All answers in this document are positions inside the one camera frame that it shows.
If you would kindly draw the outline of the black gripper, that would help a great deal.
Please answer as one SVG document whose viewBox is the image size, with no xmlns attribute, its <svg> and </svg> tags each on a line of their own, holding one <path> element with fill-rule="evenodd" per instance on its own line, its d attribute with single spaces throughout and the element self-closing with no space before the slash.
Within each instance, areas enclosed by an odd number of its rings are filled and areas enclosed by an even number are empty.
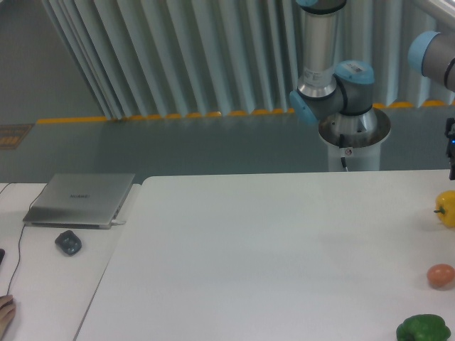
<svg viewBox="0 0 455 341">
<path fill-rule="evenodd" d="M 446 120 L 445 132 L 444 135 L 448 139 L 446 147 L 446 156 L 449 159 L 450 171 L 449 171 L 449 180 L 454 180 L 455 178 L 455 140 L 454 140 L 454 124 L 455 119 L 450 117 Z"/>
</svg>

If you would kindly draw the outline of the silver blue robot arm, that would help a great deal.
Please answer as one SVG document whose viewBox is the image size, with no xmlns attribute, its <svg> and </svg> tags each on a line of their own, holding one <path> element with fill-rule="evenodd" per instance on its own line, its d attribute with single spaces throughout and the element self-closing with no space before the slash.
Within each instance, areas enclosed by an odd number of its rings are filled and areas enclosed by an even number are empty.
<svg viewBox="0 0 455 341">
<path fill-rule="evenodd" d="M 454 1 L 413 1 L 454 29 Z M 298 118 L 317 123 L 329 171 L 378 171 L 389 117 L 373 108 L 373 68 L 345 60 L 335 66 L 338 16 L 347 1 L 296 1 L 305 12 L 304 71 L 289 100 Z M 454 33 L 425 31 L 411 43 L 409 66 L 454 93 Z"/>
</svg>

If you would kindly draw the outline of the person's hand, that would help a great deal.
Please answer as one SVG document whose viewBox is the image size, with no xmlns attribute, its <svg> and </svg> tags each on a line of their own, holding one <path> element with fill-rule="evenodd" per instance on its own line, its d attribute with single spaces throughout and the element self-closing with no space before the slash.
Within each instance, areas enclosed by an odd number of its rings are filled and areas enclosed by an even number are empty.
<svg viewBox="0 0 455 341">
<path fill-rule="evenodd" d="M 0 310 L 0 333 L 3 337 L 7 327 L 13 320 L 16 314 L 16 304 L 12 295 L 1 297 L 1 310 Z"/>
</svg>

